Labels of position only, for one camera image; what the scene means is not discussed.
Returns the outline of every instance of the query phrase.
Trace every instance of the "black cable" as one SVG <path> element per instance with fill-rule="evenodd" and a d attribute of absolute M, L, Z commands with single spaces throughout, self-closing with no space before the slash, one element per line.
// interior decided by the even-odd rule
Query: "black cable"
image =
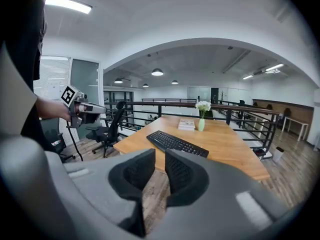
<path fill-rule="evenodd" d="M 69 128 L 69 127 L 68 127 L 68 131 L 69 131 L 69 133 L 70 133 L 70 136 L 71 136 L 71 139 L 72 139 L 73 145 L 74 145 L 74 147 L 75 147 L 75 150 L 76 150 L 76 152 L 78 153 L 78 155 L 80 156 L 81 161 L 83 161 L 84 159 L 82 158 L 82 155 L 80 154 L 80 152 L 79 152 L 79 150 L 78 150 L 78 148 L 77 148 L 77 145 L 76 145 L 75 139 L 74 139 L 74 137 L 72 136 L 72 134 L 71 134 L 71 130 L 70 130 L 70 128 Z"/>

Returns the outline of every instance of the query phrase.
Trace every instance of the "black door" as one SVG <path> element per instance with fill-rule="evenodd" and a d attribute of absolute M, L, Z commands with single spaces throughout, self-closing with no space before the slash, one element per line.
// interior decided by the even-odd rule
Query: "black door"
<path fill-rule="evenodd" d="M 219 96 L 219 88 L 211 88 L 211 103 L 217 104 Z"/>

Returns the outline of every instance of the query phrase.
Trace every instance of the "wooden wall panel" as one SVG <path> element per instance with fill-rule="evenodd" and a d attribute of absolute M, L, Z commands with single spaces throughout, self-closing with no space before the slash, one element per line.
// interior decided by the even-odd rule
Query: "wooden wall panel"
<path fill-rule="evenodd" d="M 281 114 L 284 113 L 286 108 L 289 108 L 291 110 L 291 118 L 297 119 L 298 121 L 305 122 L 309 124 L 308 127 L 308 134 L 310 131 L 310 126 L 312 123 L 312 118 L 314 115 L 314 108 L 310 106 L 303 106 L 293 103 L 286 103 L 286 102 L 280 102 L 280 101 L 272 101 L 272 100 L 263 100 L 263 99 L 254 99 L 253 103 L 257 103 L 259 107 L 266 108 L 268 104 L 271 104 L 274 111 L 277 111 Z M 291 122 L 290 132 L 293 132 L 295 134 L 299 134 L 301 129 L 301 124 L 296 123 L 294 121 Z"/>

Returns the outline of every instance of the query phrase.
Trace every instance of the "chair headrest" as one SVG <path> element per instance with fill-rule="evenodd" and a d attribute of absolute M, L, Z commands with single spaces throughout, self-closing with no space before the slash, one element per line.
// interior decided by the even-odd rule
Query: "chair headrest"
<path fill-rule="evenodd" d="M 127 102 L 124 101 L 124 100 L 123 100 L 123 101 L 119 101 L 119 102 L 117 103 L 117 105 L 116 105 L 116 109 L 117 109 L 117 110 L 122 109 L 126 103 L 127 103 Z"/>

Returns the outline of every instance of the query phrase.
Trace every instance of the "white trash bin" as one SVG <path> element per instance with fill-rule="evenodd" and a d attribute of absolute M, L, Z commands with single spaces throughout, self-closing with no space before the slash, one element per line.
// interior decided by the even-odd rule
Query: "white trash bin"
<path fill-rule="evenodd" d="M 274 162 L 276 162 L 276 163 L 279 162 L 279 160 L 281 159 L 281 157 L 282 157 L 284 152 L 285 151 L 281 147 L 277 146 L 276 149 L 275 149 L 275 152 L 274 152 L 274 154 L 272 156 L 272 160 Z"/>

